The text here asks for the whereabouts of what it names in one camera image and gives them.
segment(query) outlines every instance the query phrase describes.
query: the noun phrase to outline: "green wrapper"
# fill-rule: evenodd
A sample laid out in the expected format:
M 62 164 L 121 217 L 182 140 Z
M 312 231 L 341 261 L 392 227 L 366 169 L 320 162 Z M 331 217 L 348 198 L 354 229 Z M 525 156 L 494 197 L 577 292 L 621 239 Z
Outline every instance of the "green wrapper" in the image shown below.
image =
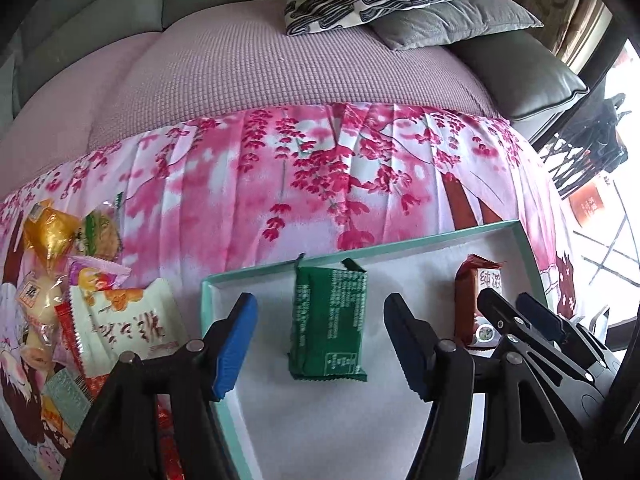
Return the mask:
M 289 371 L 295 379 L 366 381 L 360 365 L 367 273 L 296 266 Z

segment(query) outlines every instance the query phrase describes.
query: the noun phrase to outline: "screw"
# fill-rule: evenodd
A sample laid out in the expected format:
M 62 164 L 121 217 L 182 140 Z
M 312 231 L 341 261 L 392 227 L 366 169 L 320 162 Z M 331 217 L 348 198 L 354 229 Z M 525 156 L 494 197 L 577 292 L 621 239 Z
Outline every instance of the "screw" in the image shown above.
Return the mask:
M 441 339 L 438 341 L 438 348 L 443 352 L 455 352 L 458 346 L 451 339 Z
M 136 359 L 136 353 L 132 352 L 131 350 L 125 350 L 118 357 L 118 361 L 120 361 L 121 363 L 126 363 L 128 365 L 130 365 L 135 359 Z
M 200 352 L 204 348 L 204 341 L 202 339 L 192 339 L 187 343 L 187 350 L 189 352 Z
M 522 364 L 522 356 L 520 354 L 516 354 L 516 352 L 508 352 L 507 361 L 512 365 L 521 365 Z

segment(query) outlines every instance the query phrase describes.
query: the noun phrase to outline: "brown patterned curtain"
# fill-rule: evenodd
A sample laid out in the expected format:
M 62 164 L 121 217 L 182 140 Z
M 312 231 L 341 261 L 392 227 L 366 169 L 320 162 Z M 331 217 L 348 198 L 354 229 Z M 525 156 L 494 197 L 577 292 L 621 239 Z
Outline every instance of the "brown patterned curtain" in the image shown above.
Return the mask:
M 513 0 L 545 24 L 529 32 L 571 64 L 604 12 L 601 0 Z

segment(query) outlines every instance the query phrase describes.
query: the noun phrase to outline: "pink floral tablecloth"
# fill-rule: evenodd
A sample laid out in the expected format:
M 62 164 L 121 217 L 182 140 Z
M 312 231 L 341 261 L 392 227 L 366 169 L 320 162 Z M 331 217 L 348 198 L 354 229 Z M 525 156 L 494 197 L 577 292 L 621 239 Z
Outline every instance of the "pink floral tablecloth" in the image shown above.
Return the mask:
M 73 432 L 42 415 L 42 372 L 18 352 L 23 322 L 11 234 L 50 198 L 84 216 L 126 197 L 128 286 L 166 278 L 200 335 L 209 274 L 519 219 L 548 305 L 580 314 L 561 202 L 532 147 L 506 121 L 388 104 L 285 106 L 165 126 L 62 164 L 0 206 L 0 418 L 43 478 L 62 471 Z M 73 367 L 58 346 L 56 369 Z

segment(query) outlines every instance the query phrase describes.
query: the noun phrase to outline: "yellow wrapped snack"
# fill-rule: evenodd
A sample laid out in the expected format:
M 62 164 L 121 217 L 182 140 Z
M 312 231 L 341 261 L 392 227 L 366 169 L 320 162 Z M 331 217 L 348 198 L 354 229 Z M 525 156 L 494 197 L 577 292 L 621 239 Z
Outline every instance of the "yellow wrapped snack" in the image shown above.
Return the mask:
M 73 215 L 53 209 L 51 200 L 44 200 L 31 208 L 24 221 L 24 245 L 33 248 L 48 273 L 53 272 L 61 256 L 71 248 L 80 220 Z

